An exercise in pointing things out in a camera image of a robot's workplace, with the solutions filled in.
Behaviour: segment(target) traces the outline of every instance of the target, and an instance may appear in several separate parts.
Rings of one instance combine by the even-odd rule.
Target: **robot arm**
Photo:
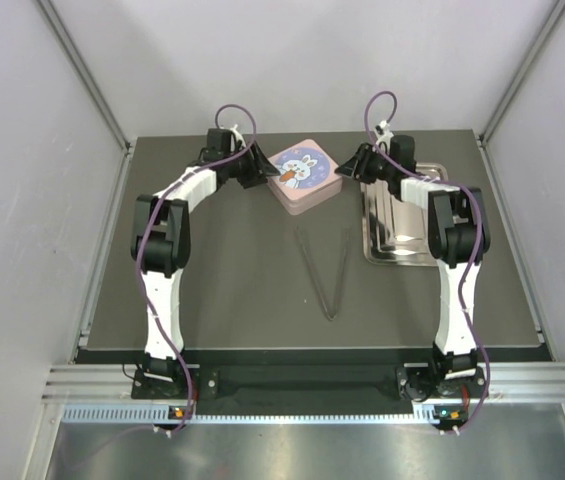
[[[279,175],[257,143],[240,158],[219,166],[218,161],[245,148],[246,142],[234,126],[214,128],[207,133],[207,146],[184,174],[169,187],[153,195],[140,195],[136,200],[131,256],[137,260],[138,249],[154,207],[164,192],[178,183],[179,188],[168,194],[158,215],[158,225],[152,226],[142,258],[142,278],[146,293],[155,306],[160,324],[178,351],[184,348],[180,331],[180,281],[191,252],[189,213],[205,198],[213,195],[230,178],[244,188],[266,183],[267,177]],[[174,352],[163,338],[147,308],[148,337],[145,353],[148,371],[172,377]]]
[[[394,136],[387,127],[386,124],[380,124],[376,128],[377,148],[389,150],[392,159],[404,170],[415,174],[414,139],[406,135]],[[426,211],[429,250],[437,259],[440,272],[440,323],[433,343],[430,376],[436,387],[455,379],[475,377],[477,349],[458,298],[460,279],[477,233],[474,212],[466,194],[458,187],[435,183],[435,179],[406,175],[388,163],[368,143],[360,145],[355,156],[336,172],[367,184],[384,180],[389,192],[398,200]],[[489,248],[490,236],[481,192],[477,188],[471,188],[470,191],[477,200],[483,218],[482,248],[462,288],[467,313],[472,321],[475,281],[482,255]]]

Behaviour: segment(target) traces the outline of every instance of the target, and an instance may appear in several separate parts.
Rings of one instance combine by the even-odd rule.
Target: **square tin box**
[[[291,215],[298,215],[342,190],[338,164],[313,140],[304,140],[273,155],[269,161],[280,172],[269,187]]]

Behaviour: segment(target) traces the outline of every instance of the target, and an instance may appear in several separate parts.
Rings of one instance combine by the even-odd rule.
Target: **bunny illustration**
[[[311,176],[311,167],[314,167],[318,161],[311,158],[310,155],[304,155],[302,160],[287,160],[278,166],[280,171],[279,181],[287,187],[299,188],[300,182]]]

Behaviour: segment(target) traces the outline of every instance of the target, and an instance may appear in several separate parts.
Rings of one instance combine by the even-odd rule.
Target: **metal tray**
[[[418,173],[446,180],[437,163],[419,163]],[[429,253],[424,210],[402,203],[389,194],[386,182],[362,184],[364,256],[371,263],[436,266]]]

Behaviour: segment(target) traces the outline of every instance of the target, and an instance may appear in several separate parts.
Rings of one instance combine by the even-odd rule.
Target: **purple cable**
[[[173,341],[171,341],[171,339],[167,335],[166,331],[164,330],[164,327],[162,327],[162,322],[160,321],[160,318],[158,316],[158,312],[155,309],[155,305],[153,305],[153,302],[151,302],[151,299],[149,298],[149,296],[146,293],[146,285],[144,284],[144,279],[142,278],[142,260],[144,259],[144,253],[146,251],[146,244],[148,242],[149,235],[151,234],[151,229],[155,225],[158,214],[160,212],[160,208],[164,204],[166,197],[169,194],[171,194],[172,192],[174,192],[177,188],[182,186],[182,184],[186,180],[191,178],[192,176],[194,176],[194,175],[196,175],[196,174],[198,174],[198,173],[200,173],[204,170],[207,170],[209,168],[218,167],[220,165],[224,165],[225,163],[229,163],[229,162],[232,162],[234,160],[237,160],[242,155],[244,155],[246,152],[248,152],[249,149],[251,148],[251,146],[253,146],[253,143],[255,142],[255,136],[257,135],[257,125],[255,123],[255,118],[253,118],[253,115],[251,114],[251,112],[249,112],[246,108],[244,108],[240,105],[236,105],[234,103],[229,103],[227,105],[223,105],[222,107],[220,107],[218,109],[218,111],[215,114],[215,125],[219,128],[218,121],[219,121],[220,113],[222,113],[227,108],[235,108],[237,110],[241,110],[242,112],[244,112],[246,114],[247,117],[249,117],[249,120],[251,121],[251,125],[253,126],[253,133],[251,134],[251,139],[246,144],[246,146],[242,150],[240,150],[238,153],[231,155],[227,158],[224,158],[222,160],[218,160],[217,162],[208,163],[208,164],[203,165],[201,167],[196,167],[195,170],[193,170],[193,171],[187,173],[186,175],[184,175],[183,177],[179,178],[173,185],[171,185],[169,188],[167,188],[162,193],[162,195],[160,196],[160,198],[156,202],[155,207],[153,208],[153,213],[151,214],[151,217],[149,218],[149,223],[147,224],[146,230],[144,231],[144,235],[142,235],[142,240],[140,241],[140,246],[138,248],[138,256],[137,256],[137,259],[136,259],[136,262],[135,262],[135,274],[136,274],[136,280],[137,280],[138,285],[140,287],[140,293],[144,297],[144,301],[146,302],[147,306],[151,310],[151,313],[153,314],[153,319],[155,320],[155,324],[158,327],[158,330],[160,331],[160,335],[162,335],[162,337],[164,338],[164,341],[169,345],[169,347],[171,347],[171,350],[173,350],[175,357],[177,358],[178,362],[180,362],[180,365],[182,366],[182,370],[184,371],[184,376],[186,377],[186,387],[187,387],[186,413],[185,413],[184,417],[182,418],[182,421],[178,424],[178,426],[171,431],[172,435],[179,432],[180,430],[182,430],[182,428],[184,428],[185,421],[190,419],[192,414],[193,414],[193,412],[191,411],[192,407],[193,407],[193,381],[191,379],[191,372],[189,371],[189,367],[186,364],[186,361],[184,360],[184,358],[182,358],[182,355],[180,354],[180,352],[178,352],[177,347],[175,346]],[[100,445],[98,448],[96,448],[95,451],[90,453],[84,460],[80,461],[77,464],[70,465],[70,466],[66,466],[66,463],[67,463],[66,462],[66,452],[65,452],[64,446],[62,446],[61,447],[61,457],[62,457],[63,463],[65,464],[65,467],[67,468],[67,470],[70,470],[70,471],[78,470],[78,469],[82,468],[84,465],[86,465],[95,456],[97,456],[102,450],[104,450],[105,448],[107,448],[109,445],[116,442],[120,438],[125,437],[127,434],[137,432],[137,431],[141,431],[141,430],[152,430],[152,429],[153,429],[153,426],[150,426],[150,425],[136,425],[136,426],[133,426],[131,428],[127,428],[126,430],[122,430],[120,433],[114,435],[109,440],[107,440],[102,445]]]
[[[247,145],[242,150],[240,150],[236,154],[231,155],[231,156],[224,158],[222,160],[218,160],[217,162],[208,163],[208,164],[203,165],[201,167],[197,167],[195,170],[193,170],[193,171],[189,172],[188,174],[184,175],[183,177],[179,178],[173,185],[171,185],[169,188],[167,188],[162,193],[162,195],[158,199],[157,203],[155,204],[155,207],[153,208],[153,213],[151,214],[151,217],[149,218],[149,223],[147,224],[146,230],[144,231],[144,235],[142,236],[142,240],[140,241],[140,246],[138,248],[138,256],[137,256],[137,259],[135,261],[135,275],[136,275],[136,279],[137,279],[137,282],[138,282],[138,286],[140,287],[140,293],[144,297],[144,301],[146,302],[147,306],[149,307],[149,310],[151,310],[151,313],[153,314],[153,319],[155,320],[155,324],[158,327],[158,330],[160,331],[160,335],[162,335],[162,337],[164,338],[164,341],[169,345],[169,347],[171,347],[171,350],[173,350],[173,353],[175,353],[175,356],[176,356],[178,362],[180,362],[180,365],[182,366],[182,370],[184,370],[184,376],[186,377],[186,386],[187,386],[186,414],[185,414],[184,418],[182,419],[182,422],[180,422],[180,424],[177,426],[177,428],[175,428],[175,430],[173,430],[173,433],[177,433],[178,431],[180,431],[184,427],[185,420],[188,420],[190,418],[190,416],[192,415],[191,408],[193,406],[193,381],[191,380],[191,372],[189,372],[189,368],[188,368],[186,362],[184,361],[184,358],[182,358],[182,355],[180,354],[180,352],[178,352],[177,347],[171,341],[171,339],[169,338],[167,333],[164,331],[164,328],[162,327],[162,322],[160,322],[160,318],[158,317],[158,312],[155,309],[155,305],[153,305],[153,302],[151,302],[151,299],[149,298],[149,296],[146,293],[146,285],[144,284],[144,279],[142,278],[142,260],[144,260],[144,252],[146,250],[146,244],[149,240],[149,235],[151,234],[151,229],[155,225],[155,222],[156,222],[158,215],[160,213],[160,208],[162,208],[162,205],[164,204],[166,197],[169,196],[176,189],[178,189],[180,186],[182,186],[182,184],[186,180],[191,178],[193,175],[196,175],[199,172],[202,172],[202,171],[207,170],[209,168],[218,167],[220,165],[224,165],[225,163],[229,163],[229,162],[232,162],[234,160],[237,160],[242,155],[244,155],[246,152],[248,152],[249,149],[251,148],[251,146],[253,145],[253,143],[255,142],[255,136],[257,135],[257,126],[256,126],[256,123],[255,123],[255,118],[253,118],[253,115],[251,115],[251,112],[249,112],[246,108],[244,108],[240,105],[236,105],[234,103],[229,103],[227,105],[223,105],[222,107],[220,107],[215,114],[215,125],[219,128],[218,119],[219,119],[220,113],[222,113],[227,108],[235,108],[235,109],[241,110],[242,112],[244,112],[246,114],[247,117],[249,117],[249,120],[251,121],[251,125],[253,126],[253,133],[251,134],[251,140],[247,143]]]
[[[371,141],[372,145],[375,145],[375,140],[373,139],[373,134],[371,133],[371,129],[369,128],[369,111],[371,110],[371,107],[373,106],[375,101],[383,95],[388,95],[393,99],[393,111],[391,112],[391,115],[389,116],[387,123],[389,123],[393,119],[393,116],[395,115],[395,112],[398,108],[398,99],[395,96],[395,94],[389,90],[383,90],[373,95],[373,97],[371,97],[371,100],[369,100],[369,103],[367,103],[366,108],[364,109],[364,129],[366,130],[366,133],[369,136],[369,140]],[[406,168],[402,167],[402,165],[400,165],[391,157],[389,157],[389,155],[385,153],[381,148],[376,148],[375,150],[378,153],[380,153],[387,162],[389,162],[391,165],[393,165],[395,168],[397,168],[400,172],[404,173],[408,177],[416,178],[419,180],[423,180],[426,178],[427,181],[432,183],[438,183],[440,185],[449,185],[452,187],[459,188],[467,196],[467,198],[471,202],[471,207],[473,209],[473,212],[475,212],[477,235],[475,237],[475,243],[473,244],[473,250],[471,250],[471,255],[469,256],[466,269],[464,270],[462,277],[460,277],[460,285],[458,286],[458,297],[460,300],[460,305],[462,306],[462,310],[464,311],[464,319],[466,320],[466,325],[469,328],[469,331],[471,332],[471,335],[473,336],[473,340],[475,341],[475,344],[480,350],[480,353],[482,353],[482,357],[484,358],[484,364],[486,367],[485,382],[484,382],[484,390],[482,391],[482,395],[480,395],[478,404],[475,406],[475,409],[473,410],[473,414],[467,419],[464,425],[458,428],[458,433],[459,433],[469,426],[469,423],[471,423],[473,418],[482,409],[482,405],[484,404],[484,401],[486,400],[486,397],[489,393],[489,385],[491,384],[491,362],[489,361],[489,355],[487,354],[484,344],[480,341],[480,338],[478,337],[475,328],[473,327],[473,322],[471,321],[471,317],[467,312],[466,302],[464,301],[464,294],[462,293],[462,287],[464,287],[464,282],[466,281],[466,278],[469,275],[469,272],[471,271],[471,267],[475,263],[475,259],[478,257],[478,253],[480,251],[480,244],[482,243],[482,212],[480,211],[480,207],[478,205],[477,200],[475,199],[475,196],[464,185],[454,182],[431,179],[429,177],[424,177],[422,175],[415,174],[413,172],[410,172]]]

